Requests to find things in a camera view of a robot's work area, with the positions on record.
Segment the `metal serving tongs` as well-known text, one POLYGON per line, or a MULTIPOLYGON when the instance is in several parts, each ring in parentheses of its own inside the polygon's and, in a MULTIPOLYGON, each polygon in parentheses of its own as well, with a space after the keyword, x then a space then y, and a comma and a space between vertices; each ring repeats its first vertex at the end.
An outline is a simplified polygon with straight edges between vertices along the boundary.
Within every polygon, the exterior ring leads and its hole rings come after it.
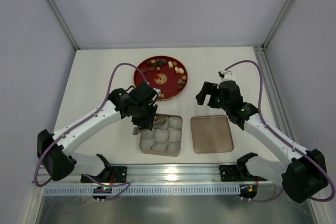
MULTIPOLYGON (((152 126, 159 126, 159 125, 164 125, 167 121, 167 116, 165 115, 156 115, 154 117, 154 120, 153 120, 153 125, 152 126)), ((141 128, 139 126, 135 127, 133 129, 133 132, 132 132, 132 135, 138 135, 140 133, 142 133, 143 131, 145 131, 146 129, 145 128, 141 128)))

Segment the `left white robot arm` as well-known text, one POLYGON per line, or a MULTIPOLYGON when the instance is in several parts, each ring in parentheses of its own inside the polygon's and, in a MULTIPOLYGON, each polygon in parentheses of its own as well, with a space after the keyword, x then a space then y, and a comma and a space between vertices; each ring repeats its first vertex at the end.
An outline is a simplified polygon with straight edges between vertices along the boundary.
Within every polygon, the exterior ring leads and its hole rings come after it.
POLYGON ((82 175, 83 183, 91 179, 100 183, 109 182, 113 168, 107 159, 101 154, 78 154, 76 149, 105 127, 127 117, 138 128, 151 130, 158 107, 156 100, 160 95, 159 89, 146 82, 138 87, 130 86, 127 90, 114 89, 102 105, 73 124, 52 133, 43 130, 38 134, 37 157, 40 164, 53 181, 69 175, 82 175))

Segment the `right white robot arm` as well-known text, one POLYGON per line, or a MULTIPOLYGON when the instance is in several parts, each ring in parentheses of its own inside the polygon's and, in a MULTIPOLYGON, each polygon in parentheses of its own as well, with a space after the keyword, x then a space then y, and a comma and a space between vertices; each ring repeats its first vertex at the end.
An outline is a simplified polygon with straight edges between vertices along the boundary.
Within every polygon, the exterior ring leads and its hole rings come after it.
POLYGON ((256 153, 249 153, 237 160, 242 174, 258 176, 282 187, 293 201, 302 203, 327 186, 335 196, 335 186, 327 174, 324 155, 317 149, 312 151, 297 144, 273 125, 267 123, 259 110, 244 102, 239 86, 233 80, 220 84, 204 82, 196 95, 199 105, 210 96, 208 106, 222 109, 228 119, 263 143, 279 161, 271 162, 256 153))

